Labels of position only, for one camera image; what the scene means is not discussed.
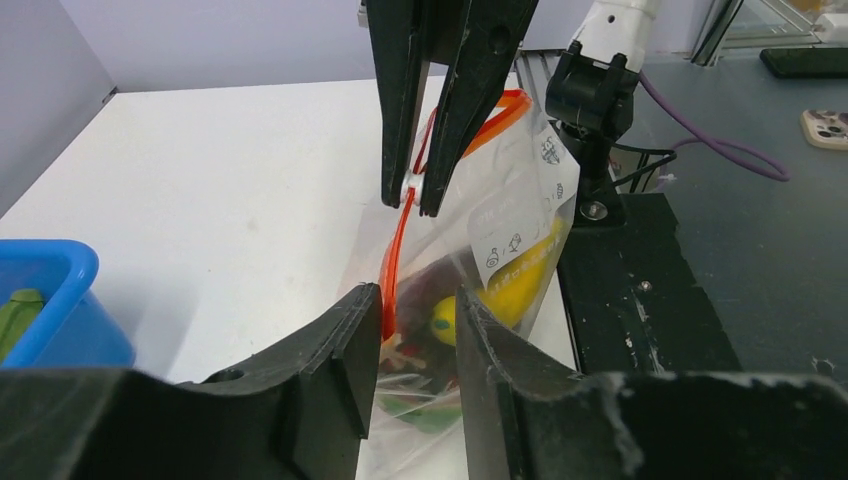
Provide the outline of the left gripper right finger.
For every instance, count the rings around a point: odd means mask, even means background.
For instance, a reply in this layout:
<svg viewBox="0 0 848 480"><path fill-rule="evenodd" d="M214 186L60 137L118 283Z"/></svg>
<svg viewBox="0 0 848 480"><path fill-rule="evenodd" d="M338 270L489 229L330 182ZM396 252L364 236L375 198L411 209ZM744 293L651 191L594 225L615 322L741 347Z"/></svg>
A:
<svg viewBox="0 0 848 480"><path fill-rule="evenodd" d="M456 294L472 479L843 479L847 393L818 375L584 375Z"/></svg>

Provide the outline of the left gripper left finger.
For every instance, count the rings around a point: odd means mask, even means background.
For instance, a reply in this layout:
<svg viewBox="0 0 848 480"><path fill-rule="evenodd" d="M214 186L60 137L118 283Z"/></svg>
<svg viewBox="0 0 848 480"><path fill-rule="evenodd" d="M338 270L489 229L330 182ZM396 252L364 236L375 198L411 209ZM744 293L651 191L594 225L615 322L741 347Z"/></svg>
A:
<svg viewBox="0 0 848 480"><path fill-rule="evenodd" d="M353 287L201 382L129 368L1 374L5 479L352 479L368 437L380 287Z"/></svg>

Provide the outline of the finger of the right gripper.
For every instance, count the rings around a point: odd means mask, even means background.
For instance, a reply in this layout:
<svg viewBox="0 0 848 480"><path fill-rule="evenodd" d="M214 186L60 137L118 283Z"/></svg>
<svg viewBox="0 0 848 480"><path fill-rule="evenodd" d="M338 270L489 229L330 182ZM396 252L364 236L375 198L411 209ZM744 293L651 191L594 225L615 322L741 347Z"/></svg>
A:
<svg viewBox="0 0 848 480"><path fill-rule="evenodd" d="M369 0L365 6L382 116L381 200L397 207L429 68L429 7L415 0Z"/></svg>
<svg viewBox="0 0 848 480"><path fill-rule="evenodd" d="M524 38L535 1L439 1L457 8L453 30L440 48L448 52L430 141L420 214L438 215L458 161L500 98Z"/></svg>

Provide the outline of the yellow banana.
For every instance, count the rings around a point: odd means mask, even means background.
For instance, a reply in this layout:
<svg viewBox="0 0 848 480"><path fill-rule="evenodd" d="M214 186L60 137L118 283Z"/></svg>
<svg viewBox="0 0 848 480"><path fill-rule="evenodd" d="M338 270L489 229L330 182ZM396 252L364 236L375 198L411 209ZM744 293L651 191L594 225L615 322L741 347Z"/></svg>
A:
<svg viewBox="0 0 848 480"><path fill-rule="evenodd" d="M569 221L555 218L548 236L495 273L487 289L475 290L501 323L513 328L530 310L542 285L549 281L546 274L548 263L570 226ZM429 321L434 337L450 346L456 345L455 307L455 296L442 299L433 307Z"/></svg>

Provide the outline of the clear zip top bag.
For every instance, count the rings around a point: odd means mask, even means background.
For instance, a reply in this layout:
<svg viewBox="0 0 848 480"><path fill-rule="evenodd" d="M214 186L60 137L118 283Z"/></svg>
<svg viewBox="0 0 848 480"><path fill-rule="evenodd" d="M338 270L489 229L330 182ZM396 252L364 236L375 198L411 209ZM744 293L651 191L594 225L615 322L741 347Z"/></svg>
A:
<svg viewBox="0 0 848 480"><path fill-rule="evenodd" d="M370 200L362 213L339 288L377 283L383 295L384 328L377 365L370 433L360 454L361 479L403 479L436 445L459 428L460 382L441 394L413 389L401 374L383 374L384 359L401 357L395 347L399 283L430 263L460 250L473 255L479 284L543 240L554 219L571 226L556 247L534 304L509 328L527 337L538 318L556 265L572 228L576 208L577 162L546 115L519 88L503 91L494 109L460 158L437 216L420 214L420 200L435 118L429 117L413 144L399 207Z"/></svg>

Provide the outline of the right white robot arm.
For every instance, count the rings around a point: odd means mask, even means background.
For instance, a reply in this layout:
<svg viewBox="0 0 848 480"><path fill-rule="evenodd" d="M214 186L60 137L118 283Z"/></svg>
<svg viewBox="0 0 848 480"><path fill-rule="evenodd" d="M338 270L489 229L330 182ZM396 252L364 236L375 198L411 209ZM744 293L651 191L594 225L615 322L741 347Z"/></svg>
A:
<svg viewBox="0 0 848 480"><path fill-rule="evenodd" d="M368 0L364 4L382 118L380 198L401 204L424 83L447 69L432 128L420 211L436 216L460 156L497 100L536 10L526 0ZM656 1L596 1L560 56L544 109L580 167L577 203L608 203L613 145L631 127Z"/></svg>

